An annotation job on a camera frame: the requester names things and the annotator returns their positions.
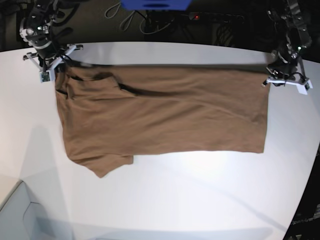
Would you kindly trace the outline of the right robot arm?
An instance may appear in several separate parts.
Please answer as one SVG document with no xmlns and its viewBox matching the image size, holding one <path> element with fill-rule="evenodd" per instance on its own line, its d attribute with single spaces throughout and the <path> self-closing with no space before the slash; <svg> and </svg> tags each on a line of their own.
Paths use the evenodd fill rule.
<svg viewBox="0 0 320 240">
<path fill-rule="evenodd" d="M 60 44 L 59 39 L 72 33 L 66 27 L 58 33 L 54 28 L 66 25 L 75 15 L 82 0 L 36 0 L 28 16 L 20 23 L 19 34 L 24 42 L 33 47 L 36 53 L 28 53 L 24 60 L 31 60 L 39 68 L 42 75 L 48 75 L 68 58 L 70 47 Z"/>
</svg>

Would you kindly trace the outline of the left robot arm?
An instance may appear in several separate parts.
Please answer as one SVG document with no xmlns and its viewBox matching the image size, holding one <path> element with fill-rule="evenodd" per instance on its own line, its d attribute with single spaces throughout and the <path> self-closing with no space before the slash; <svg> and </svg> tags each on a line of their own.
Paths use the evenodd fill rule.
<svg viewBox="0 0 320 240">
<path fill-rule="evenodd" d="M 267 15 L 274 23 L 278 46 L 271 52 L 273 62 L 266 67 L 269 76 L 262 86 L 292 85 L 300 94 L 307 95 L 313 85 L 306 76 L 302 55 L 312 45 L 312 38 L 299 2 L 269 0 Z"/>
</svg>

